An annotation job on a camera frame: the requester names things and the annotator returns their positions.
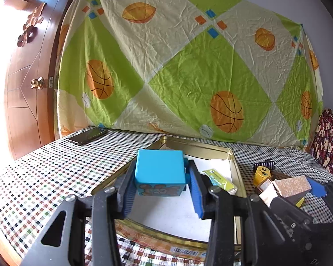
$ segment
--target barcode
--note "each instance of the barcode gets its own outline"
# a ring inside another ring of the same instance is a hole
[[[171,247],[170,251],[175,252],[175,253],[182,253],[182,254],[190,255],[190,256],[197,256],[198,255],[197,251],[192,251],[192,250],[187,250],[187,249],[182,249],[182,248],[176,248],[176,247]]]

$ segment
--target metal screw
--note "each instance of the metal screw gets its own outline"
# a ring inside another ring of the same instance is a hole
[[[211,186],[210,191],[212,193],[218,193],[219,191],[221,191],[221,188],[219,188],[218,186]]]
[[[105,188],[104,192],[105,193],[113,193],[116,190],[116,188],[114,186],[110,186]]]
[[[69,194],[68,196],[66,196],[65,200],[67,202],[73,202],[76,199],[76,196],[74,194]]]
[[[312,244],[310,242],[306,243],[305,249],[306,250],[311,250],[311,248],[312,248]]]
[[[256,194],[252,194],[252,195],[250,196],[250,200],[251,200],[252,202],[258,202],[258,201],[260,201],[260,197],[259,197],[258,195],[256,195]]]

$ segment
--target carved wooden decoration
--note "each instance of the carved wooden decoration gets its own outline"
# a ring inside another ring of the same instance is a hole
[[[42,2],[38,7],[35,7],[33,12],[27,16],[28,20],[23,25],[22,30],[24,31],[17,39],[17,46],[22,47],[25,43],[29,43],[36,33],[37,24],[42,23],[44,17],[41,16],[45,2]]]

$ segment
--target phone screen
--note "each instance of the phone screen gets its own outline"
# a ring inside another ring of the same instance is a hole
[[[107,132],[107,129],[105,128],[92,128],[90,130],[87,130],[83,133],[80,133],[78,135],[69,137],[68,139],[77,143],[77,144],[82,144],[84,142],[87,142],[91,139],[93,139],[96,136],[99,136],[101,134],[104,134],[105,132]]]

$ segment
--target blue square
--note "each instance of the blue square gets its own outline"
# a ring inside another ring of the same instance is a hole
[[[139,195],[180,196],[186,185],[182,151],[138,151],[135,184]]]
[[[211,28],[207,31],[211,35],[212,38],[216,38],[218,36],[218,32],[214,28]]]
[[[216,14],[215,14],[214,11],[212,11],[211,9],[210,9],[210,10],[207,10],[207,11],[206,11],[206,14],[207,14],[210,18],[216,17]]]
[[[91,12],[90,14],[89,14],[89,18],[90,19],[94,19],[94,18],[96,18],[97,16],[96,16],[96,14],[94,13],[94,12]]]

